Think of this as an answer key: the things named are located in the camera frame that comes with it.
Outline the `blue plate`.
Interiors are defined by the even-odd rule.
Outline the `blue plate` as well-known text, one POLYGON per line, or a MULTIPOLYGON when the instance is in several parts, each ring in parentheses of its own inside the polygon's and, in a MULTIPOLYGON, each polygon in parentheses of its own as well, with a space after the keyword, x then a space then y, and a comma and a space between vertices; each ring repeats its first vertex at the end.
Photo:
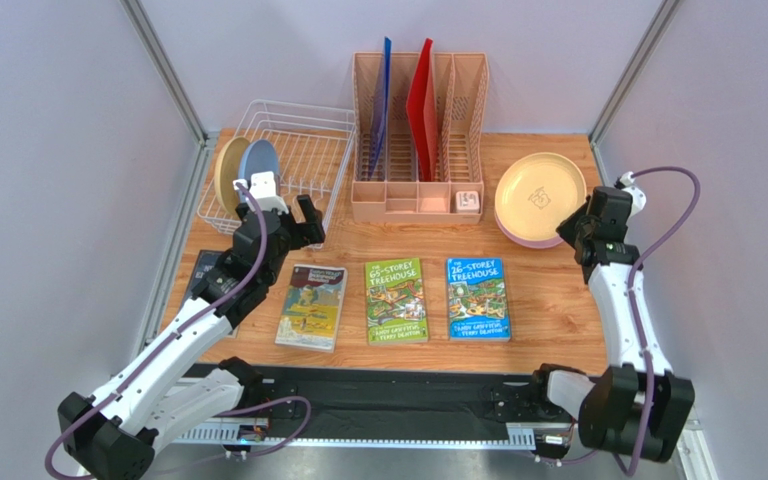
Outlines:
POLYGON ((276 180, 281 176, 278 152, 267 139, 253 141, 245 149, 240 159, 237 178, 250 183, 254 174, 263 172, 271 172, 276 180))

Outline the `beige plate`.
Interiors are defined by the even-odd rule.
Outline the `beige plate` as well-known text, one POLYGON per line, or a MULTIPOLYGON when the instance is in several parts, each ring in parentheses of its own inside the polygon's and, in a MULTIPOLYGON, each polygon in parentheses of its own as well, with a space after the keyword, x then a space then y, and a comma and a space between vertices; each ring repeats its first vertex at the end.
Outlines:
POLYGON ((495 191, 494 215, 517 236, 550 239, 585 196, 584 175, 573 161, 557 153, 535 153, 503 174, 495 191))

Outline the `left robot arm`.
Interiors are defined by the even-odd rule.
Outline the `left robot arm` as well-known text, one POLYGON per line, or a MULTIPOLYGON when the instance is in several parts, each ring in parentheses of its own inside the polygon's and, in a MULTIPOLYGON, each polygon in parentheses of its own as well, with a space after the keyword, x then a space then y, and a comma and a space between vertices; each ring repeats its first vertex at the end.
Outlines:
POLYGON ((47 473, 64 450, 94 479, 141 479, 170 443, 211 418, 253 417, 282 404, 267 401, 263 377, 232 357, 197 383, 173 392, 203 353, 267 298, 289 252, 326 238, 321 212, 297 196, 297 221, 282 197, 247 192, 237 207, 233 245, 194 287, 175 319, 123 370, 91 394, 73 392, 58 407, 60 436, 46 453, 47 473))

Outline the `tan plate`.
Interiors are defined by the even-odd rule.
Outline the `tan plate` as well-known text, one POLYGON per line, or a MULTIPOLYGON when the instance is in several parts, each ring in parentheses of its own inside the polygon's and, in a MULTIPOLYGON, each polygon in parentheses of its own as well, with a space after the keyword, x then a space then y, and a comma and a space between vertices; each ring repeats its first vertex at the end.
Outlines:
POLYGON ((215 194, 222 209, 230 216, 235 216, 239 196, 234 189, 234 182, 239 178, 241 159, 250 142, 242 136, 235 136, 220 150, 213 174, 215 194))

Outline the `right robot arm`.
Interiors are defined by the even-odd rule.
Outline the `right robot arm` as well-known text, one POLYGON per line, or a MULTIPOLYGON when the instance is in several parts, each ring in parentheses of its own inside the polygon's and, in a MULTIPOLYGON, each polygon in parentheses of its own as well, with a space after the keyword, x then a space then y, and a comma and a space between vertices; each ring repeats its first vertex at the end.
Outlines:
POLYGON ((571 367, 534 371, 537 396, 576 420, 586 448, 657 463, 673 455, 695 400, 662 353, 643 298, 641 255, 627 222, 645 203, 635 186, 596 187, 557 228, 574 249, 598 308, 609 365, 596 380, 571 367))

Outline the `pink plate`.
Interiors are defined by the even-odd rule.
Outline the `pink plate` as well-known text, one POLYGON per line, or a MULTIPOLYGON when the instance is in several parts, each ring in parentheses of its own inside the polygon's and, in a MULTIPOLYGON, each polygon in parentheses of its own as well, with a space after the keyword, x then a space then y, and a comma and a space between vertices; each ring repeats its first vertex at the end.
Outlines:
POLYGON ((517 236, 515 233, 507 229, 498 216, 495 216, 495 221, 499 230, 512 242, 530 249, 549 249, 561 245, 563 240, 560 236, 556 235, 550 239, 545 240, 529 240, 517 236))

